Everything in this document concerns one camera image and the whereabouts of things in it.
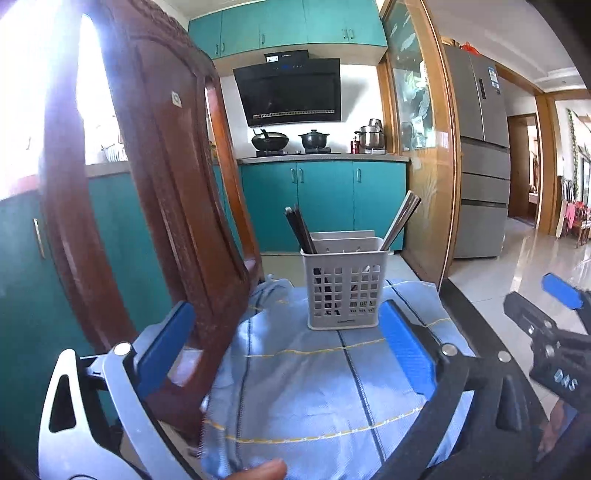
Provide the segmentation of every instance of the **blue tablecloth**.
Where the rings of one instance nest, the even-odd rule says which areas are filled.
[[[473,355],[435,286],[386,281],[392,299],[442,343]],[[370,478],[426,399],[408,383],[379,327],[307,327],[305,288],[268,278],[251,296],[207,401],[202,465],[215,478],[282,458],[288,479]],[[432,464],[445,460],[465,421],[465,392]]]

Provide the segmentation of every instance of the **chopsticks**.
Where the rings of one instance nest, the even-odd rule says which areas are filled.
[[[314,246],[314,242],[312,241],[310,231],[308,230],[306,222],[304,221],[304,217],[301,214],[300,208],[298,206],[295,206],[294,208],[286,207],[285,216],[287,217],[287,221],[290,223],[295,238],[297,238],[297,241],[300,244],[301,250],[305,254],[318,253],[316,251],[316,247]]]
[[[379,248],[380,252],[384,252],[391,247],[392,243],[394,240],[396,240],[398,234],[408,223],[410,217],[413,215],[420,203],[421,198],[409,190],[406,194],[406,197],[402,201],[402,205],[398,209],[398,212],[394,216],[392,224],[390,224],[390,228],[388,228],[388,232],[386,232],[386,235],[384,236],[384,241]],[[286,207],[285,216],[287,217],[287,221],[294,232],[295,238],[300,244],[301,250],[305,254],[317,254],[318,252],[316,251],[316,246],[312,241],[310,231],[306,226],[306,222],[304,221],[304,217],[301,214],[300,208],[298,206],[293,208]]]
[[[384,243],[380,247],[379,251],[383,252],[390,248],[396,237],[408,223],[411,215],[417,209],[418,204],[421,203],[421,198],[415,195],[411,190],[406,194],[406,197],[402,201],[402,205],[398,209],[390,228],[384,237]]]

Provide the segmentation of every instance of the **silver refrigerator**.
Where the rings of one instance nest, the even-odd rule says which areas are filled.
[[[509,204],[509,131],[495,64],[445,45],[462,141],[462,204],[454,258],[497,257]]]

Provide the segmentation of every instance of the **range hood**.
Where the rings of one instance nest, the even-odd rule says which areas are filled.
[[[249,127],[341,120],[339,59],[310,59],[307,50],[265,57],[234,69]]]

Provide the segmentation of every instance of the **refrigerator sticker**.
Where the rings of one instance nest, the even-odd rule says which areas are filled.
[[[501,84],[499,84],[499,79],[496,76],[496,71],[494,67],[488,67],[488,75],[491,78],[491,85],[495,89],[497,95],[501,94]]]

